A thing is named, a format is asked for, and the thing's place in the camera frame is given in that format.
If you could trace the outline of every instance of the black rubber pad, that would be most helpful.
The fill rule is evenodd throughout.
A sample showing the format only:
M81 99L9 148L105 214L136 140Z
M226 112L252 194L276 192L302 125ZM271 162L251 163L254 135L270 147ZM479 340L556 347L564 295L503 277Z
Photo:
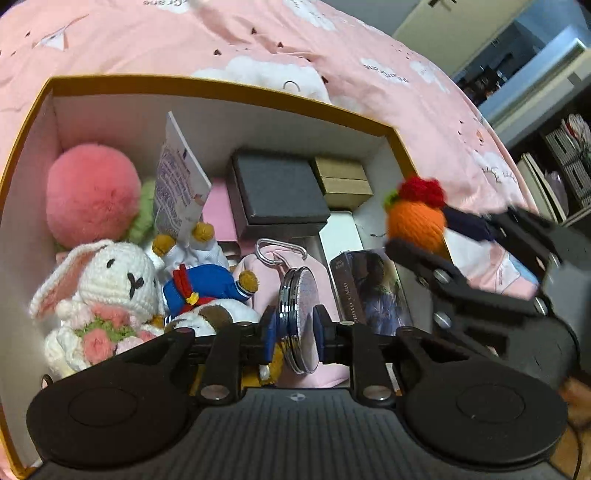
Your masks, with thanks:
M391 411L348 390L250 389L207 408L174 447L134 466L83 472L53 463L35 480L558 480L548 463L475 472L443 462L409 437Z

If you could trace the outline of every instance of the pink card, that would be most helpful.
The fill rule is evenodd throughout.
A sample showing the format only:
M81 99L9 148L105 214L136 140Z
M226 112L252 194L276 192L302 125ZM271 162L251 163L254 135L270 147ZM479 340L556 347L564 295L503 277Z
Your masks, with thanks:
M228 196L225 179L212 179L212 190L203 207L203 221L211 223L216 230L218 242L236 242L241 254L248 255L255 251L254 240L238 240L234 215Z

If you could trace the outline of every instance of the cardboard box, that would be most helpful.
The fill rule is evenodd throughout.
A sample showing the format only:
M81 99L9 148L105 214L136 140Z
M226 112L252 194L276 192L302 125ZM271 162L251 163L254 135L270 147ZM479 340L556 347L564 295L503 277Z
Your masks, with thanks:
M312 168L332 210L353 211L373 195L363 166L357 161L316 157Z
M205 173L223 177L239 148L359 161L375 195L353 217L366 249L381 246L381 199L415 174L396 130L332 105L288 93L183 77L99 76L50 79L33 104L0 183L0 433L12 470L25 478L38 461L25 415L49 373L43 355L49 320L28 304L54 270L46 222L47 173L83 142L118 148L140 177L154 176L169 111Z
M236 234L241 241L256 240L264 237L288 241L291 238L302 238L305 236L316 235L320 232L322 227L326 225L326 222L250 223L242 200L242 193L238 185L238 179L236 178L236 171L232 164L230 164L228 168L226 184L228 186L230 203L232 205Z
M238 238L301 238L317 234L330 210L305 158L239 150L228 172Z

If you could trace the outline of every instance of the booklet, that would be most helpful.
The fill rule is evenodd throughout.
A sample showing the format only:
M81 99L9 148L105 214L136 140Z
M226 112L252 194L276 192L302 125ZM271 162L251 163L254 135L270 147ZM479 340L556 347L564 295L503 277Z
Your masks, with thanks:
M172 112L166 119L166 141L160 152L154 193L154 225L180 242L189 239L212 189Z

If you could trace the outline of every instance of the gray storage box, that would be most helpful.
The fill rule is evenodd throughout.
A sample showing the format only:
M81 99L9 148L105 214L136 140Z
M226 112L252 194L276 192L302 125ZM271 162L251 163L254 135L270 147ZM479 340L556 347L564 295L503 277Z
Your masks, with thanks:
M240 239L315 235L330 215L309 163L299 157L238 151L227 185Z

